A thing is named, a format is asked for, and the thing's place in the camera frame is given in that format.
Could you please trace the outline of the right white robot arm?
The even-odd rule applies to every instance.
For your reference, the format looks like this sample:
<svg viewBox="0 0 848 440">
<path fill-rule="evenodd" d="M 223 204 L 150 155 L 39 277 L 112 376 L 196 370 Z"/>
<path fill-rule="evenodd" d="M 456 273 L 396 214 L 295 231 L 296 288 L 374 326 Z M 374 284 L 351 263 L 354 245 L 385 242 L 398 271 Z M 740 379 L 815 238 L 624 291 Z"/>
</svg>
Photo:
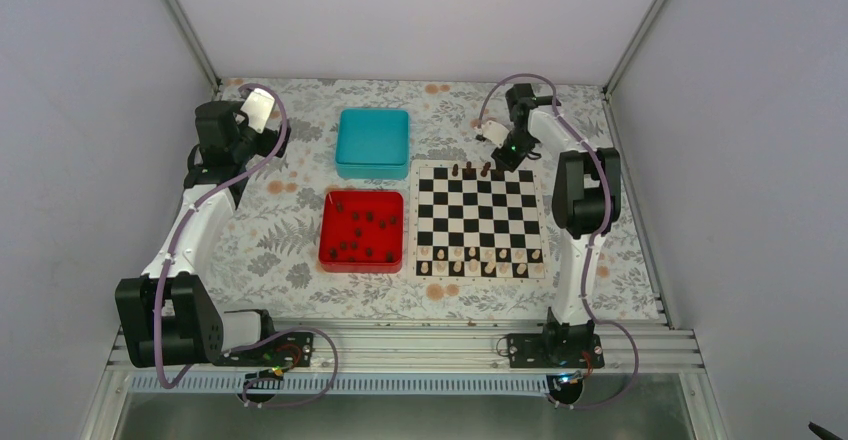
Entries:
<svg viewBox="0 0 848 440">
<path fill-rule="evenodd" d="M 507 358 L 513 368 L 600 367 L 599 320 L 589 296 L 603 243 L 621 210 L 620 155 L 591 146 L 560 114 L 555 95 L 540 96 L 518 83 L 505 99 L 512 129 L 496 143 L 496 170 L 516 170 L 536 145 L 556 156 L 550 211 L 563 237 L 563 277 L 542 330 L 507 335 Z"/>
</svg>

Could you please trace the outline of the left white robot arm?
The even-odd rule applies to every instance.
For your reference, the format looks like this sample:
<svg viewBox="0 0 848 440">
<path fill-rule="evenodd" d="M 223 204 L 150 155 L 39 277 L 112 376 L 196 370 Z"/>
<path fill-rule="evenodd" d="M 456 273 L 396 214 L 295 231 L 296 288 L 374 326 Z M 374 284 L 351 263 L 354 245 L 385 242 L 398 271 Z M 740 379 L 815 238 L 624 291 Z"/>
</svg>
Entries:
<svg viewBox="0 0 848 440">
<path fill-rule="evenodd" d="M 262 88 L 243 100 L 216 100 L 195 109 L 198 142 L 187 160 L 179 212 L 162 247 L 143 272 L 119 281 L 115 302 L 131 363 L 214 363 L 238 347 L 255 365 L 270 362 L 278 337 L 261 310 L 224 312 L 203 285 L 223 229 L 236 213 L 256 156 L 280 157 L 291 133 L 271 130 L 282 112 Z"/>
</svg>

